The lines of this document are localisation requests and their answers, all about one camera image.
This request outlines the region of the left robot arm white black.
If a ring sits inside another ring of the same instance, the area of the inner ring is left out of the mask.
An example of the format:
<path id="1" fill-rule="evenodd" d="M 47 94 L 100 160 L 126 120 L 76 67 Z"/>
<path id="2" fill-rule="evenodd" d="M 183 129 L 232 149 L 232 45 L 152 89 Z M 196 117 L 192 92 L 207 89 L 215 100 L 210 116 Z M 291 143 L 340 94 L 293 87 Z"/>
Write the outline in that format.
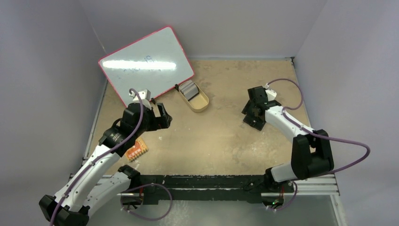
<path id="1" fill-rule="evenodd" d="M 129 104 L 122 117 L 103 133 L 92 155 L 67 184 L 55 195 L 41 198 L 39 206 L 50 225 L 85 226 L 90 217 L 116 194 L 157 186 L 156 183 L 143 184 L 140 172 L 128 165 L 120 167 L 108 181 L 97 185 L 104 173 L 144 132 L 169 128 L 172 117 L 162 103 L 157 103 L 157 108 L 159 116 L 155 116 L 146 100 Z"/>

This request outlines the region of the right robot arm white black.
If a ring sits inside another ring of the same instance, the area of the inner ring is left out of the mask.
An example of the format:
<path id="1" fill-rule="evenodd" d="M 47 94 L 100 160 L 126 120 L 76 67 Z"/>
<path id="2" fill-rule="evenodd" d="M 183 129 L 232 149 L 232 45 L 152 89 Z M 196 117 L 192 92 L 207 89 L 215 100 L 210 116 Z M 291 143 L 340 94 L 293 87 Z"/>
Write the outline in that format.
<path id="1" fill-rule="evenodd" d="M 275 192 L 283 182 L 308 179 L 334 168 L 330 142 L 324 139 L 328 136 L 326 131 L 313 130 L 297 119 L 289 121 L 283 106 L 276 100 L 270 100 L 262 86 L 248 89 L 248 96 L 249 100 L 242 110 L 245 115 L 243 122 L 259 131 L 268 123 L 292 143 L 290 162 L 266 169 L 264 185 L 267 190 Z"/>

